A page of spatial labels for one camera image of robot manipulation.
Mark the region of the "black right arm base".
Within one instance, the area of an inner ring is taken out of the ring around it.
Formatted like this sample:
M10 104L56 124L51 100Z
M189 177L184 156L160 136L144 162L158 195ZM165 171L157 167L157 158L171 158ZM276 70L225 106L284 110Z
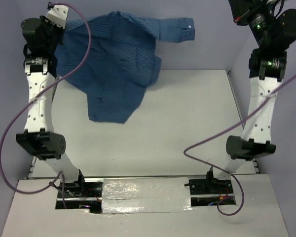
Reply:
M222 205L234 205L233 188L230 180L189 179L184 184L189 188L191 206L214 206L220 200L229 197Z

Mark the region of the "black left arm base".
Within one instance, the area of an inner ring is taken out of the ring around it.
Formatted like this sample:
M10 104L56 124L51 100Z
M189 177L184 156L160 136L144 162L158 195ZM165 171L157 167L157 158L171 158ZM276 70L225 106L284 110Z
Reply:
M64 194L61 184L52 187L58 192L55 209L87 209L91 213L102 213L103 182L84 182L82 190L71 192L65 188Z

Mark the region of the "blue plaid long sleeve shirt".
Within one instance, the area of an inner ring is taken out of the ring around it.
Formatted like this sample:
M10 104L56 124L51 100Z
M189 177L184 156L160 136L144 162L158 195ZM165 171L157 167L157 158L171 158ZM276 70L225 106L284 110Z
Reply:
M57 74L86 94L94 122L125 123L159 77L156 42L195 39L192 18L154 19L114 11L69 21L56 51Z

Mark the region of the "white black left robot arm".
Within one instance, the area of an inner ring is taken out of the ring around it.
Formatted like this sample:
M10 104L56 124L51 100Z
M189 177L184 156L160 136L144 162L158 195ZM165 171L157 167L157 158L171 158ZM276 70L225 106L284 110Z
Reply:
M17 143L30 155L48 164L56 173L63 172L61 183L72 197L86 193L82 172L65 153L63 135L54 132L52 102L56 91L57 58L55 51L62 44L67 18L40 16L21 23L26 40L23 48L24 70L29 86L28 118L24 132L16 135Z

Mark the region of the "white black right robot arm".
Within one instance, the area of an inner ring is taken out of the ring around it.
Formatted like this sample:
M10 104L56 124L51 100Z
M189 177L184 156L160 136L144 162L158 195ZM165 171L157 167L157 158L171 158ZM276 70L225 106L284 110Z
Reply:
M230 185L230 175L247 162L273 154L271 122L277 91L283 85L287 49L296 41L296 9L274 13L277 0L231 0L233 21L249 26L258 44L249 60L251 87L248 117L240 136L226 141L226 164L222 171L206 173L205 189L216 193Z

